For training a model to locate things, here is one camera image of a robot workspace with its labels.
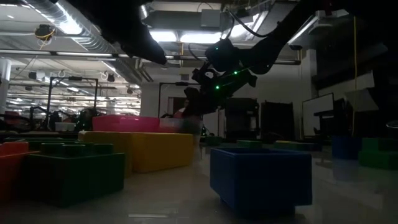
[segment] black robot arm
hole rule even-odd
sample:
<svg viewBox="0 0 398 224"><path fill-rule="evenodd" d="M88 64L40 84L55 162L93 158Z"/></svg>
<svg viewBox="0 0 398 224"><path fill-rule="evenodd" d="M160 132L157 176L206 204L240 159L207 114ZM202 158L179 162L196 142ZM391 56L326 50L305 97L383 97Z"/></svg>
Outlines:
<svg viewBox="0 0 398 224"><path fill-rule="evenodd" d="M329 13L338 9L346 9L355 16L372 10L369 4L356 0L301 0L266 38L251 49L238 49L229 39L221 39L208 47L205 52L208 61L201 69L195 69L192 76L200 84L200 89L185 89L190 104L183 116L199 116L222 109L226 100L242 86L248 83L255 87L257 77L252 73L267 73L285 44L313 13L317 10ZM211 70L210 65L224 73L217 73L213 78L206 76L206 72Z"/></svg>

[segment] concrete floor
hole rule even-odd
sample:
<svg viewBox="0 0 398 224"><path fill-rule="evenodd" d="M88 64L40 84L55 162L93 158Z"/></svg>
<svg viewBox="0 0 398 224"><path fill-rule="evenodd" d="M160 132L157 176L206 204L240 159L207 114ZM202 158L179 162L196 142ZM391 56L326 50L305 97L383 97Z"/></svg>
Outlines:
<svg viewBox="0 0 398 224"><path fill-rule="evenodd" d="M0 207L0 223L398 223L398 172L313 159L313 205L292 218L243 220L209 187L209 150L182 167L128 178L124 190L70 208L36 202Z"/></svg>

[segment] blue plastic box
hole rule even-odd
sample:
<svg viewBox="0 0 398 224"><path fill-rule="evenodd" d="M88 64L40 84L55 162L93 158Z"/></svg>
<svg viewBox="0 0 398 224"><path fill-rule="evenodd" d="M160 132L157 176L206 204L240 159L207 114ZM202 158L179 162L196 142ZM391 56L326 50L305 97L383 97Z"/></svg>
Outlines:
<svg viewBox="0 0 398 224"><path fill-rule="evenodd" d="M287 150L212 149L210 187L238 215L294 211L312 204L312 158Z"/></svg>
<svg viewBox="0 0 398 224"><path fill-rule="evenodd" d="M333 136L331 147L333 158L358 159L358 153L362 149L362 139L350 136Z"/></svg>

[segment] air duct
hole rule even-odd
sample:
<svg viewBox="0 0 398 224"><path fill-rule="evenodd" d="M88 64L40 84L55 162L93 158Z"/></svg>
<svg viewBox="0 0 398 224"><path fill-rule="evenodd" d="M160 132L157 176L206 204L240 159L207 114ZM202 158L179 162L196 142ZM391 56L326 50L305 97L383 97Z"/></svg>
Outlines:
<svg viewBox="0 0 398 224"><path fill-rule="evenodd" d="M56 3L49 0L23 1L65 34L82 35L83 37L72 39L87 51L116 53L117 50L102 38L101 32L69 2L65 0L59 0ZM126 81L140 83L140 77L132 76L131 74L134 73L131 70L126 70L128 66L123 65L125 62L119 60L104 63L119 71Z"/></svg>

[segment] yellow bin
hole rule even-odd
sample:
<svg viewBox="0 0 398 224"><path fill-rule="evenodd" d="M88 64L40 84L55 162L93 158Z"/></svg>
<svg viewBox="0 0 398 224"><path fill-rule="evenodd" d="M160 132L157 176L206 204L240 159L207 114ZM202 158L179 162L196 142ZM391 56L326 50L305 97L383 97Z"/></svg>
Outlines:
<svg viewBox="0 0 398 224"><path fill-rule="evenodd" d="M133 133L132 170L150 172L188 166L193 160L191 134Z"/></svg>
<svg viewBox="0 0 398 224"><path fill-rule="evenodd" d="M115 152L126 154L124 176L132 171L150 172L188 166L193 160L193 136L169 133L117 133L86 131L78 139L98 144L113 144Z"/></svg>

